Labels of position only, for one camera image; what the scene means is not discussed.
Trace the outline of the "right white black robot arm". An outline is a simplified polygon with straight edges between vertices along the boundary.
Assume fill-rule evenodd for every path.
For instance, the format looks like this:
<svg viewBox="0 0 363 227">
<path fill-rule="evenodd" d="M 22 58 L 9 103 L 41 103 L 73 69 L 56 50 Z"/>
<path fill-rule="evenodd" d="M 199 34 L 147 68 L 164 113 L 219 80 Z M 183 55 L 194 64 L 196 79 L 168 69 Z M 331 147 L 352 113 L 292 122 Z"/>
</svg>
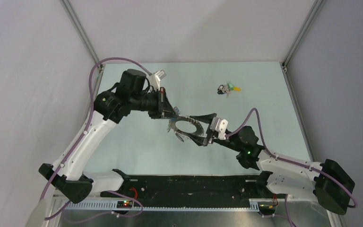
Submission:
<svg viewBox="0 0 363 227">
<path fill-rule="evenodd" d="M 338 162 L 331 159 L 311 162 L 272 151 L 266 146 L 263 134 L 257 136 L 246 121 L 235 131 L 229 131 L 228 121 L 215 113 L 192 119 L 208 124 L 206 137 L 187 135 L 198 146 L 217 143 L 234 150 L 243 168 L 260 172 L 255 185 L 260 197 L 283 194 L 316 200 L 321 207 L 338 215 L 357 207 L 352 195 L 355 182 Z"/>
</svg>

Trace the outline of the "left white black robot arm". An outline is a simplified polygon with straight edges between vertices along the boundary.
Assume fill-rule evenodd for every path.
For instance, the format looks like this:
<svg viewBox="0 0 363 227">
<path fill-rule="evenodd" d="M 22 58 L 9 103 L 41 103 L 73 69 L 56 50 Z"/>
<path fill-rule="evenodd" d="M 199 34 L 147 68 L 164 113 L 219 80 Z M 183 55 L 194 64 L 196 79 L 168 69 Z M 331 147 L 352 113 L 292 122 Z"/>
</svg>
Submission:
<svg viewBox="0 0 363 227">
<path fill-rule="evenodd" d="M 84 169 L 106 135 L 131 111 L 147 112 L 152 119 L 176 116 L 165 88 L 160 86 L 165 76 L 164 70 L 150 76 L 134 69 L 124 71 L 119 82 L 97 95 L 75 143 L 53 164 L 42 164 L 39 173 L 74 204 L 97 192 L 113 191 L 119 197 L 127 196 L 130 183 L 122 171 L 87 173 Z"/>
</svg>

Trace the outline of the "large silver keyring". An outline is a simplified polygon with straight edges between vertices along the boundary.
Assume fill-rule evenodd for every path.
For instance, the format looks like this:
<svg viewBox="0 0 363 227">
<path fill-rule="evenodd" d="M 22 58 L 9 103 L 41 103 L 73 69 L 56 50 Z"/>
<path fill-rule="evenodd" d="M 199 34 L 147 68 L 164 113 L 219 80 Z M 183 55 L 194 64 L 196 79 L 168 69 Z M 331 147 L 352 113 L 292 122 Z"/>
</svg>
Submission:
<svg viewBox="0 0 363 227">
<path fill-rule="evenodd" d="M 185 137 L 189 134 L 194 136 L 202 136 L 204 134 L 204 129 L 197 120 L 189 116 L 179 116 L 177 118 L 172 118 L 168 122 L 167 132 L 172 132 L 176 138 L 184 142 Z"/>
</svg>

